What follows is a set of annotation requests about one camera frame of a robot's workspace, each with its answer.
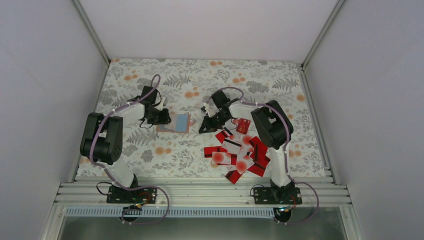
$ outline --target white wall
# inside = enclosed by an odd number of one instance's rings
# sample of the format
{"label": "white wall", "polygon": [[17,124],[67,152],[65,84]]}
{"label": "white wall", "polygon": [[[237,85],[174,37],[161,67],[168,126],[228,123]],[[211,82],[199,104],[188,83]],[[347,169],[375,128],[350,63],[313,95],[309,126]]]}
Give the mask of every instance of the white wall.
{"label": "white wall", "polygon": [[106,71],[70,0],[0,3],[1,239],[41,236]]}
{"label": "white wall", "polygon": [[368,240],[424,236],[424,2],[348,0],[307,66]]}
{"label": "white wall", "polygon": [[109,57],[303,62],[337,0],[80,0]]}

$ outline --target black mounting plate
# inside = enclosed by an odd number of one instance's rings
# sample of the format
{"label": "black mounting plate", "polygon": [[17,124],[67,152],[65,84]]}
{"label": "black mounting plate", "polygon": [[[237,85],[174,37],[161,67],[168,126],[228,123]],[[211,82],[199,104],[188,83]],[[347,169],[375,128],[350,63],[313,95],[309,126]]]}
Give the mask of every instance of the black mounting plate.
{"label": "black mounting plate", "polygon": [[144,203],[147,200],[146,194],[149,193],[151,195],[150,200],[147,204],[155,204],[156,203],[156,194],[157,189],[152,187],[142,188],[140,190],[135,191],[127,191],[120,187],[110,186],[109,193],[107,195],[106,203],[108,204],[138,204]]}
{"label": "black mounting plate", "polygon": [[272,193],[270,187],[254,187],[253,188],[253,195],[254,195],[254,204],[258,205],[293,205],[293,199],[290,196],[293,196],[296,200],[296,204],[300,205],[302,204],[302,195],[301,190],[298,187],[295,187],[293,191],[290,192],[289,195],[287,195],[286,198],[283,199],[282,202],[278,202],[276,200]]}

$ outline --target red and white card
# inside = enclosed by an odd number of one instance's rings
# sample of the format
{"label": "red and white card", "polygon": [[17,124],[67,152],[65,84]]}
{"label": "red and white card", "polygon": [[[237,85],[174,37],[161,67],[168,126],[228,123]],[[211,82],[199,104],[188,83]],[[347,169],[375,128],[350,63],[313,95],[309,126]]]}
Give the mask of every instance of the red and white card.
{"label": "red and white card", "polygon": [[237,155],[229,152],[213,152],[212,161],[217,165],[236,165]]}
{"label": "red and white card", "polygon": [[230,138],[225,138],[222,142],[222,148],[226,149],[229,153],[239,154],[242,149],[242,143],[240,141],[231,140]]}
{"label": "red and white card", "polygon": [[243,174],[248,170],[251,166],[253,166],[255,163],[251,159],[237,159],[237,163],[235,164],[235,169],[240,173]]}
{"label": "red and white card", "polygon": [[221,146],[205,146],[203,148],[203,152],[204,152],[204,157],[208,159],[208,158],[212,158],[213,152],[226,153],[227,150]]}

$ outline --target floral tablecloth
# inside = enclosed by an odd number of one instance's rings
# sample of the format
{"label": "floral tablecloth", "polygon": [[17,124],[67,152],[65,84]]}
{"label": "floral tablecloth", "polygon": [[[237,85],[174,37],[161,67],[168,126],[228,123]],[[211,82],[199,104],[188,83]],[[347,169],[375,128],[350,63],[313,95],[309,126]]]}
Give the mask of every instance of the floral tablecloth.
{"label": "floral tablecloth", "polygon": [[[108,113],[127,100],[140,95],[160,74],[158,87],[167,98],[171,113],[189,114],[188,133],[156,132],[144,129],[139,122],[123,130],[121,158],[138,176],[144,177],[223,177],[227,166],[217,166],[204,158],[203,147],[218,146],[218,133],[199,134],[204,113],[203,102],[222,87],[241,88],[247,101],[266,103],[277,100],[291,120],[294,133],[290,142],[289,169],[294,177],[323,177],[324,165],[318,148],[310,113],[296,64],[290,61],[139,59],[111,61],[96,112]],[[235,90],[225,91],[230,99],[240,96]],[[255,135],[252,127],[249,135]],[[271,175],[271,165],[264,177]],[[104,172],[80,160],[77,176],[104,176]],[[243,177],[258,177],[246,172]]]}

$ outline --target small red label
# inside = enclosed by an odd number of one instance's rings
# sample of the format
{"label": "small red label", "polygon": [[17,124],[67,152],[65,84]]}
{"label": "small red label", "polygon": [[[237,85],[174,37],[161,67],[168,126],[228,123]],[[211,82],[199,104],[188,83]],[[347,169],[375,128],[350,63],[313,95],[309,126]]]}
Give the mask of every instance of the small red label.
{"label": "small red label", "polygon": [[238,122],[236,131],[241,133],[241,134],[247,134],[250,124],[251,124],[250,120],[240,118],[240,121]]}

